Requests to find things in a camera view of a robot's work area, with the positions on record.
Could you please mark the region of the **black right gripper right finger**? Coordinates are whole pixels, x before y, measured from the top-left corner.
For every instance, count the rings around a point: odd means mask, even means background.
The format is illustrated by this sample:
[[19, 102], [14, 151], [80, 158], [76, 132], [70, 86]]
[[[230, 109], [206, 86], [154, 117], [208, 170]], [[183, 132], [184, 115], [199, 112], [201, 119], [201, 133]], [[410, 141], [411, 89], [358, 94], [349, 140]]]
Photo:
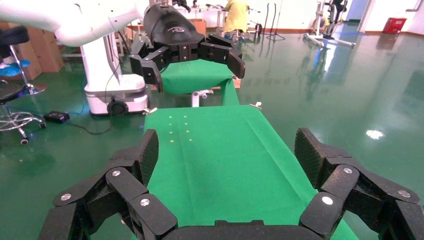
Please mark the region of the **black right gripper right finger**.
[[294, 155], [317, 193], [299, 225], [329, 240], [345, 212], [357, 215], [381, 240], [421, 240], [424, 209], [411, 189], [363, 167], [346, 150], [299, 128]]

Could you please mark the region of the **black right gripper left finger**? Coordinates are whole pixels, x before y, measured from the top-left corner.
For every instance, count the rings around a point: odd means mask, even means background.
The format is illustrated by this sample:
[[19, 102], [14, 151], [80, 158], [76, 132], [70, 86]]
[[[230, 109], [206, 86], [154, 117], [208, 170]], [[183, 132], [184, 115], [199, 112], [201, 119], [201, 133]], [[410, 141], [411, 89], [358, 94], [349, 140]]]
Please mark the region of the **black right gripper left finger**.
[[39, 239], [88, 240], [113, 215], [140, 240], [163, 239], [178, 221], [147, 188], [158, 158], [158, 134], [148, 129], [138, 145], [116, 151], [101, 172], [54, 198]]

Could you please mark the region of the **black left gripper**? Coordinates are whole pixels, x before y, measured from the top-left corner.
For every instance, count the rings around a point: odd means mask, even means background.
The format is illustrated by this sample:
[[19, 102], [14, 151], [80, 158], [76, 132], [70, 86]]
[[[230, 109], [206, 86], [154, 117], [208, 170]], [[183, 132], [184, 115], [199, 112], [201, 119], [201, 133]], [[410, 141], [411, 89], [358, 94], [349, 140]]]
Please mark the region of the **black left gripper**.
[[198, 59], [226, 65], [239, 79], [244, 78], [246, 64], [237, 44], [210, 34], [206, 38], [194, 24], [173, 6], [150, 5], [144, 12], [143, 27], [153, 46], [138, 41], [132, 46], [130, 66], [144, 83], [164, 91], [162, 72], [170, 63]]

